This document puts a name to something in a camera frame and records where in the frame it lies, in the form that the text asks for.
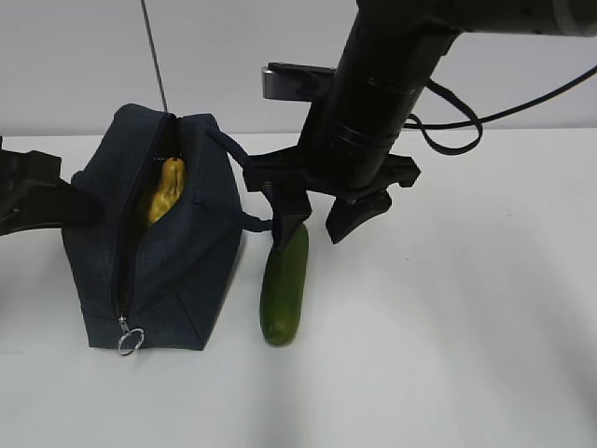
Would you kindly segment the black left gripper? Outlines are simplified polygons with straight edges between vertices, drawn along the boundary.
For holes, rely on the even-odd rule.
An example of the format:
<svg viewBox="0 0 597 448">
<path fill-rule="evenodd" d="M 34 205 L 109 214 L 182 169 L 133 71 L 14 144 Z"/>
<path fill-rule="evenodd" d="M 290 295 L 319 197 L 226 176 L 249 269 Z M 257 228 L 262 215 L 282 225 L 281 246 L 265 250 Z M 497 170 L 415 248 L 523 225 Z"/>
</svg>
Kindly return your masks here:
<svg viewBox="0 0 597 448">
<path fill-rule="evenodd" d="M 95 225 L 102 203 L 61 180 L 62 159 L 37 150 L 1 148 L 1 235 Z"/>
</svg>

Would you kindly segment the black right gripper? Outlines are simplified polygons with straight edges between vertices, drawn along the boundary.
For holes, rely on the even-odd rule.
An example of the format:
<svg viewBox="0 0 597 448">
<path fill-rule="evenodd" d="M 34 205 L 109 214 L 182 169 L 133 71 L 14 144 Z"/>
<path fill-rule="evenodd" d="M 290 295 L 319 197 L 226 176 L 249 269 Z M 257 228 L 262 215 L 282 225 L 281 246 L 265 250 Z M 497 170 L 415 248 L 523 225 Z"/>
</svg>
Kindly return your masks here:
<svg viewBox="0 0 597 448">
<path fill-rule="evenodd" d="M 286 248 L 299 226 L 310 217 L 312 207 L 307 191 L 337 197 L 326 219 L 328 235 L 335 245 L 390 209 L 392 199 L 386 191 L 389 186 L 411 188 L 420 174 L 413 158 L 390 154 L 364 187 L 345 187 L 311 171 L 298 147 L 249 156 L 243 167 L 247 190 L 263 192 L 270 203 L 276 249 Z"/>
</svg>

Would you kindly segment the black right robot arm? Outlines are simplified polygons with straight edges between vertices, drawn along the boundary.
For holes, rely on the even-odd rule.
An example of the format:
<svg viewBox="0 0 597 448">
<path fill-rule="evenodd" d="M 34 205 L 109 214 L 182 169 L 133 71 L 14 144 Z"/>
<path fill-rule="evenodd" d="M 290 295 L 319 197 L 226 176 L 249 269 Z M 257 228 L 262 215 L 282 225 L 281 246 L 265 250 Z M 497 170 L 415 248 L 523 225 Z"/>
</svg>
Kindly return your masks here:
<svg viewBox="0 0 597 448">
<path fill-rule="evenodd" d="M 388 188 L 408 188 L 419 176 L 392 147 L 424 90 L 467 116 L 481 119 L 431 76 L 464 33 L 593 37 L 592 1 L 361 1 L 339 64 L 325 68 L 269 63 L 262 70 L 266 99 L 298 101 L 309 113 L 298 142 L 252 156 L 243 167 L 247 188 L 271 205 L 270 221 L 248 218 L 250 231 L 270 231 L 287 245 L 310 216 L 310 192 L 333 198 L 326 229 L 338 243 L 392 204 Z"/>
</svg>

